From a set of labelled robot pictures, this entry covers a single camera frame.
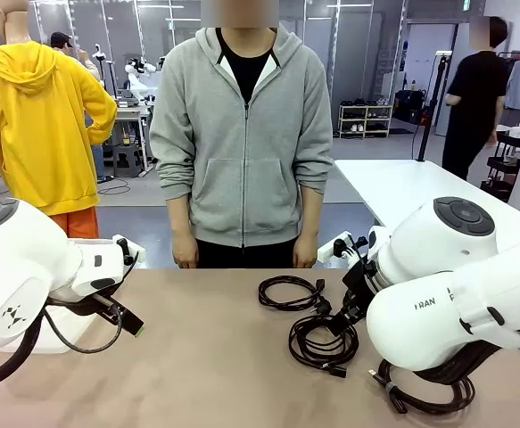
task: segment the gray zip-up hoodie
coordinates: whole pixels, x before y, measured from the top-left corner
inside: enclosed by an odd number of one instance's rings
[[[300,231],[298,184],[325,191],[333,165],[321,61],[282,26],[245,104],[215,29],[167,55],[151,125],[166,200],[190,195],[194,236],[234,247]]]

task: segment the hand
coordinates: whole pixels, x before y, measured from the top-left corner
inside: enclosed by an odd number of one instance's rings
[[[78,49],[78,59],[81,62],[85,62],[89,59],[89,53],[87,51],[84,51],[83,49]]]
[[[311,269],[317,262],[317,235],[301,234],[293,247],[293,267]]]
[[[181,269],[196,269],[198,267],[198,243],[196,243],[192,232],[173,236],[172,258]]]
[[[488,140],[487,144],[485,145],[486,148],[492,148],[495,147],[495,144],[498,143],[498,131],[493,130],[491,131],[490,139]]]

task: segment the black pants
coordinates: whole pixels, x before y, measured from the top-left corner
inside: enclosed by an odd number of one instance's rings
[[[293,268],[296,239],[260,247],[227,247],[198,242],[199,269],[287,269]]]
[[[467,179],[467,174],[475,157],[488,142],[490,133],[479,133],[470,136],[448,136],[444,145],[442,168],[455,176]]]

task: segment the ceiling light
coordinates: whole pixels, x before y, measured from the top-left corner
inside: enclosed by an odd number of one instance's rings
[[[140,4],[138,7],[148,8],[148,7],[158,7],[163,9],[184,9],[184,6],[168,6],[165,4]]]
[[[372,7],[372,4],[328,4],[327,7]]]

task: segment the cap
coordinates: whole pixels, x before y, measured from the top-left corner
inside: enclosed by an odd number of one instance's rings
[[[55,31],[52,33],[52,36],[49,38],[49,45],[51,47],[58,47],[62,48],[66,43],[67,46],[73,47],[71,45],[71,36],[68,36],[67,34],[61,33],[61,31]]]

